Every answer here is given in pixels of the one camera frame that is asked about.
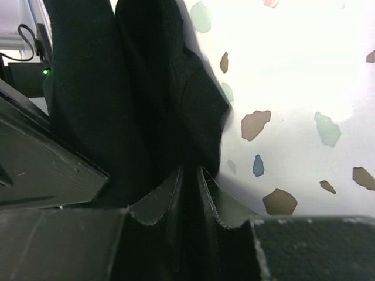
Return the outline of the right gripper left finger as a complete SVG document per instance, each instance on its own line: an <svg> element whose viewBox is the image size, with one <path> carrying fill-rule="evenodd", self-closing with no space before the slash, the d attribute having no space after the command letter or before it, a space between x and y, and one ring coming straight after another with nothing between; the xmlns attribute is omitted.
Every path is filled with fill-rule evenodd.
<svg viewBox="0 0 375 281"><path fill-rule="evenodd" d="M125 209L1 212L1 279L183 280L183 179Z"/></svg>

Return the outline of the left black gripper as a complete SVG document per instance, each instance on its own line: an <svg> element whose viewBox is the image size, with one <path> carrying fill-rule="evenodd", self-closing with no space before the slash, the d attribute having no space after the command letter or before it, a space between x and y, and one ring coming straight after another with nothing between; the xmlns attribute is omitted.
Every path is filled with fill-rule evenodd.
<svg viewBox="0 0 375 281"><path fill-rule="evenodd" d="M1 81L1 209L90 202L109 177L49 130L49 117Z"/></svg>

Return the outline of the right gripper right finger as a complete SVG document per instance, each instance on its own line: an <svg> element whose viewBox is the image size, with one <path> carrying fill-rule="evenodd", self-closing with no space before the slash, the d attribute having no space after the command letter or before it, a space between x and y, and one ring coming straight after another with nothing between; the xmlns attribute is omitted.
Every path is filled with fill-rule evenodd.
<svg viewBox="0 0 375 281"><path fill-rule="evenodd" d="M374 219L266 217L199 169L206 280L373 280Z"/></svg>

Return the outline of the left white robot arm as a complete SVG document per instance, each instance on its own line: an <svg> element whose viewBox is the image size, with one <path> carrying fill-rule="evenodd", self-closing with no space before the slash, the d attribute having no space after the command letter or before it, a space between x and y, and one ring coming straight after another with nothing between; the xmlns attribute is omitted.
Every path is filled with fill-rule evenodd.
<svg viewBox="0 0 375 281"><path fill-rule="evenodd" d="M42 98L52 51L43 24L18 33L39 62L1 65L1 209L50 208L87 203L108 176L50 131L49 116L32 102Z"/></svg>

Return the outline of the black t shirt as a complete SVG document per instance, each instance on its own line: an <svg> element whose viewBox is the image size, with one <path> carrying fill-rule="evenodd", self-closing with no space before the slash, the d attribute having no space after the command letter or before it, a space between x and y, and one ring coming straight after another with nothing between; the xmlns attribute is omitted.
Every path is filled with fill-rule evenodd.
<svg viewBox="0 0 375 281"><path fill-rule="evenodd" d="M52 70L44 91L57 136L109 183L84 208L122 208L175 169L220 167L229 108L188 49L176 1L45 1Z"/></svg>

